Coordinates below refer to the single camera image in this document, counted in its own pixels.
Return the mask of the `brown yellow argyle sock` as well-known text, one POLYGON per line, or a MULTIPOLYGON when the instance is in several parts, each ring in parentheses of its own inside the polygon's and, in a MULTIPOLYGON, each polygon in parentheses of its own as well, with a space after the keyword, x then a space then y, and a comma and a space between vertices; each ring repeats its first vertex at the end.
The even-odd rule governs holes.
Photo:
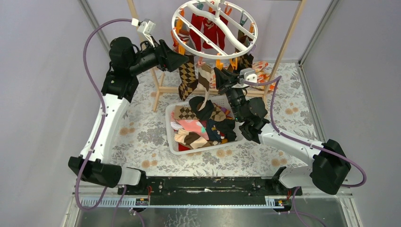
POLYGON ((178 94, 180 99, 185 101, 198 86, 198 79, 195 75, 194 59, 190 58, 189 61, 182 64, 178 70, 181 79, 181 84, 178 87, 178 94))

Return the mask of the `dark green sock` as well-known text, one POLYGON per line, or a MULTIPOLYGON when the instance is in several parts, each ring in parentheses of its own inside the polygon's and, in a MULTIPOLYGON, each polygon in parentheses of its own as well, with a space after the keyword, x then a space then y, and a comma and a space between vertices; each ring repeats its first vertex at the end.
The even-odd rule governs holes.
POLYGON ((201 120, 206 121, 211 118, 214 111, 214 105, 210 100, 205 100, 205 97, 195 96, 189 100, 189 105, 195 116, 201 120))

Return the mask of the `white round sock hanger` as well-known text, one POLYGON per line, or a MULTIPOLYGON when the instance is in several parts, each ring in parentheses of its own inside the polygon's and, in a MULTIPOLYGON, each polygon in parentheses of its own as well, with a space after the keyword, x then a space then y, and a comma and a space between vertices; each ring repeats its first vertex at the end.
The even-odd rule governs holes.
POLYGON ((251 14, 224 0, 190 0, 174 12, 171 26, 176 51, 214 60, 250 54, 258 38, 251 14))

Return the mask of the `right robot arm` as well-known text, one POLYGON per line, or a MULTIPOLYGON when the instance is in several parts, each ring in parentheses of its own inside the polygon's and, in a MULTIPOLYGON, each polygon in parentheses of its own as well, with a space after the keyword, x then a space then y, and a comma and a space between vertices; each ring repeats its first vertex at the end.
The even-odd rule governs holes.
POLYGON ((335 195, 351 170, 345 153, 334 140, 312 141, 279 129, 273 121, 266 119, 268 111, 261 97, 245 98, 244 76, 253 77, 251 69, 235 74, 226 69, 214 68, 216 87, 224 94, 232 109, 243 137, 258 144, 272 146, 303 161, 304 167, 282 167, 271 182, 274 193, 283 195, 290 188, 315 186, 320 191, 335 195))

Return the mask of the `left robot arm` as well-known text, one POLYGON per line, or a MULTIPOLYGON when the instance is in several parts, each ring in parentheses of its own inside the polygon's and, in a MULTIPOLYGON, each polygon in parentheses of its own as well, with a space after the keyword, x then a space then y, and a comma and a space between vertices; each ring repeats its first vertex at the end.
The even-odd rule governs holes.
POLYGON ((173 51, 164 40, 142 42, 140 50, 127 37, 118 37, 110 43, 110 63, 106 74, 99 108, 87 144, 77 157, 70 157, 68 167, 82 181, 114 188, 128 185, 135 194, 142 194, 147 182, 145 172, 111 163, 111 151, 123 115, 139 85, 137 76, 154 67, 175 71, 188 62, 189 57, 173 51))

